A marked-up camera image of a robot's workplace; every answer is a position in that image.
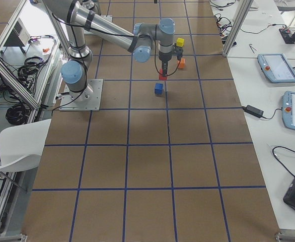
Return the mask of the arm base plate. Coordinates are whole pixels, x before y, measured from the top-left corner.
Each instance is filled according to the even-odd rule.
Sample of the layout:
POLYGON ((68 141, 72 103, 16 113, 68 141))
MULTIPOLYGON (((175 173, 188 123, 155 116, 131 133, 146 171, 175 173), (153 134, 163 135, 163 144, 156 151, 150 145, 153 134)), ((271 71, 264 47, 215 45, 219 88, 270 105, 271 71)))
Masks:
POLYGON ((101 17, 104 18, 106 21, 109 21, 111 23, 113 21, 113 16, 111 16, 111 15, 102 15, 101 17))
POLYGON ((79 94, 76 93, 71 93, 71 95, 68 94, 62 96, 59 110, 99 111, 101 104, 102 89, 103 79, 88 79, 88 86, 80 97, 78 97, 79 94))

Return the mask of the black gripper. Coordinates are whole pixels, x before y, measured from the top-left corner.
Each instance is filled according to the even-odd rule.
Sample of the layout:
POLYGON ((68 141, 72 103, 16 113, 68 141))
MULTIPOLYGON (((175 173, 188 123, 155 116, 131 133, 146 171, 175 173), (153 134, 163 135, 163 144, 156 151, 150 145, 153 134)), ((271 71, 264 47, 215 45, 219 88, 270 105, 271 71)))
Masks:
POLYGON ((159 52, 158 53, 159 60, 162 61, 162 74, 164 76, 168 75, 168 61, 172 59, 171 52, 159 52))

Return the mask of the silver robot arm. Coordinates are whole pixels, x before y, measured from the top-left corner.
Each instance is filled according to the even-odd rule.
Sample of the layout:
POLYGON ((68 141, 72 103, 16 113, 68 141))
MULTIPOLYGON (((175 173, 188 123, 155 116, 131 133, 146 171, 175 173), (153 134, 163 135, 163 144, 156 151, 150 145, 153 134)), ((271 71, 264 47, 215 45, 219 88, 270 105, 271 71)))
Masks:
POLYGON ((82 6, 95 12, 98 15, 101 15, 101 8, 98 0, 83 0, 82 6))
POLYGON ((66 27, 69 44, 67 52, 70 57, 62 68, 67 72, 71 67, 77 67, 68 78, 63 79, 72 102, 80 105, 97 99, 93 85, 102 79, 104 84, 99 98, 102 110, 130 108, 132 88, 134 99, 144 99, 145 95, 152 98, 147 104, 140 102, 140 107, 165 106, 164 95, 156 95, 152 82, 145 80, 147 71, 140 72, 138 81, 132 80, 131 72, 133 62, 145 63, 153 56, 161 62, 156 67, 159 79, 167 80, 175 74, 175 71, 168 71, 170 60, 177 54, 177 44, 174 43, 175 22, 172 19, 163 18, 157 24, 137 23, 133 31, 128 31, 88 9, 87 1, 44 1, 44 4, 50 16, 66 27), (89 69, 93 66, 94 56, 89 46, 91 41, 85 32, 92 33, 108 46, 119 46, 130 55, 100 55, 96 73, 92 74, 89 69))

